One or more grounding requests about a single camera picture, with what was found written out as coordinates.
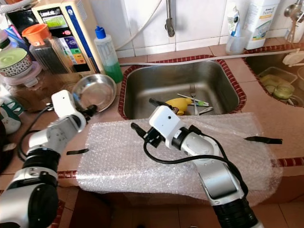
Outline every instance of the bubble wrap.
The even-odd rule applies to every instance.
[[[282,177],[282,168],[273,167],[275,156],[264,143],[244,138],[261,135],[252,113],[182,117],[187,127],[195,125],[216,138],[228,158],[242,173],[249,187],[248,201],[256,205],[270,197]],[[87,191],[174,193],[206,200],[195,165],[192,162],[166,165],[156,163],[143,151],[143,139],[131,129],[131,122],[144,130],[147,119],[93,124],[85,153],[77,169],[79,186]],[[148,150],[157,158],[175,160],[184,152],[168,149],[164,143]]]

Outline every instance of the green liquid bottle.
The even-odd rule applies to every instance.
[[[110,35],[105,33],[104,28],[97,26],[95,29],[97,38],[94,39],[98,54],[104,65],[105,74],[110,76],[116,83],[123,80],[118,58]]]

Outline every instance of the tiled countertop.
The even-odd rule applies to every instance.
[[[266,41],[265,45],[280,45],[284,44],[283,42],[284,41],[281,38],[271,38]],[[225,54],[225,45],[219,45],[149,56],[123,58],[120,59],[120,62],[147,62],[195,55],[223,56]],[[226,63],[247,96],[247,102],[241,111],[254,112],[256,114],[265,136],[282,138],[284,140],[283,145],[271,145],[273,153],[278,158],[304,157],[304,150],[302,146],[304,132],[304,108],[285,105],[267,95],[243,59],[228,59],[226,60]],[[88,126],[68,144],[65,151],[79,150],[84,148],[90,125],[98,122],[123,120],[117,111],[121,85],[118,84],[117,87],[117,96],[111,107],[106,111],[93,116]],[[10,139],[13,142],[18,142],[19,138],[29,126],[35,115],[36,114],[28,113],[22,114],[22,126],[20,130],[16,134],[10,136]],[[57,116],[54,112],[45,113],[34,126],[34,129],[43,129],[56,118]],[[81,154],[67,156],[64,152],[60,160],[58,171],[77,170],[81,156]],[[304,160],[302,161],[302,165],[303,166],[285,167],[284,176],[304,175]],[[22,162],[17,158],[17,156],[14,156],[9,167],[2,175],[0,175],[0,190],[6,186],[8,181],[11,180],[13,174],[19,170],[21,166]],[[77,185],[76,180],[72,178],[61,179],[59,183],[62,186]]]

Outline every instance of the metal tap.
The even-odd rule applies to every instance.
[[[169,37],[174,37],[174,27],[172,24],[172,17],[171,17],[171,0],[167,0],[167,19],[165,24],[165,29],[168,32]]]
[[[295,4],[288,6],[284,11],[284,16],[301,23],[304,20],[303,12],[301,11],[302,3],[303,0],[297,0]]]

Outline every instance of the blue bottle cap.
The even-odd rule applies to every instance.
[[[95,33],[98,39],[105,38],[105,30],[103,27],[96,26]]]

